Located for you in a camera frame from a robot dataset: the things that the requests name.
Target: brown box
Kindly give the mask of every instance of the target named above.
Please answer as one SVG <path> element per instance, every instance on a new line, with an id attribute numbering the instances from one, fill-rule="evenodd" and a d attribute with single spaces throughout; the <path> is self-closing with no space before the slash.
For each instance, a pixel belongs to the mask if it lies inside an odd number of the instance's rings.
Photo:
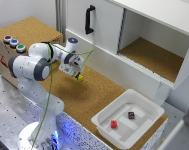
<path id="1" fill-rule="evenodd" d="M 62 44 L 63 42 L 63 35 L 60 32 L 34 17 L 0 28 L 0 73 L 16 87 L 18 80 L 12 77 L 8 68 L 8 61 L 11 56 L 21 54 L 18 54 L 15 49 L 3 43 L 3 38 L 6 35 L 11 35 L 13 39 L 19 40 L 20 44 L 26 46 L 27 52 L 22 55 L 28 55 L 28 49 L 34 43 L 49 41 Z"/>

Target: brown shelf floor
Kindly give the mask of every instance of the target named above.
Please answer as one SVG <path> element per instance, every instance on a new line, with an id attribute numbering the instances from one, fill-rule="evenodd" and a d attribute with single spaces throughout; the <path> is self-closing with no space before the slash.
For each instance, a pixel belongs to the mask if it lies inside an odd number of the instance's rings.
<path id="1" fill-rule="evenodd" d="M 119 53 L 172 82 L 175 82 L 184 60 L 143 38 L 138 38 Z"/>

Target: brown work surface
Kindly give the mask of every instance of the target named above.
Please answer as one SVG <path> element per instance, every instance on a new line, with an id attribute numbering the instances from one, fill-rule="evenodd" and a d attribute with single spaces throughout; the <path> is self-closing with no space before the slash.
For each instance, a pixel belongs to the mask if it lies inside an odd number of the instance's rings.
<path id="1" fill-rule="evenodd" d="M 59 62 L 53 64 L 52 94 L 64 101 L 66 113 L 114 150 L 117 149 L 98 133 L 96 126 L 91 122 L 91 118 L 125 92 L 125 89 L 87 66 L 82 73 L 84 81 L 78 82 L 75 78 L 61 72 L 58 69 L 59 65 Z M 49 91 L 50 82 L 51 77 L 49 76 L 47 80 L 40 83 Z M 167 116 L 163 115 L 131 150 L 139 150 L 166 119 Z"/>
<path id="2" fill-rule="evenodd" d="M 137 39 L 119 53 L 172 82 L 175 82 L 184 60 L 143 38 Z"/>
<path id="3" fill-rule="evenodd" d="M 11 35 L 13 39 L 18 39 L 20 44 L 26 46 L 27 50 L 34 43 L 48 42 L 56 37 L 62 36 L 60 32 L 34 17 L 29 17 L 0 28 L 1 42 L 3 42 L 3 38 L 6 35 Z"/>

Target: white tray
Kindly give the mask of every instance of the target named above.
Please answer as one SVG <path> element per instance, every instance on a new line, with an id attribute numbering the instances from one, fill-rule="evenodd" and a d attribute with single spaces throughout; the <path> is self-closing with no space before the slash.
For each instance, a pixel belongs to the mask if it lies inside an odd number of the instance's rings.
<path id="1" fill-rule="evenodd" d="M 128 112 L 134 112 L 135 119 L 129 119 Z M 98 127 L 99 133 L 116 147 L 130 149 L 163 113 L 163 108 L 129 89 L 91 121 Z M 111 128 L 111 120 L 117 121 L 117 128 Z"/>

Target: cabinet door handle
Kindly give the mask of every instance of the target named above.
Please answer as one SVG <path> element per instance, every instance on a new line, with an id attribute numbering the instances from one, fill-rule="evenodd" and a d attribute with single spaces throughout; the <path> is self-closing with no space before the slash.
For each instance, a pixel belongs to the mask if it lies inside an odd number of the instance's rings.
<path id="1" fill-rule="evenodd" d="M 93 10 L 95 10 L 95 7 L 92 5 L 90 5 L 90 8 L 86 10 L 86 25 L 85 25 L 86 34 L 90 34 L 94 32 L 94 30 L 90 28 L 90 12 Z"/>

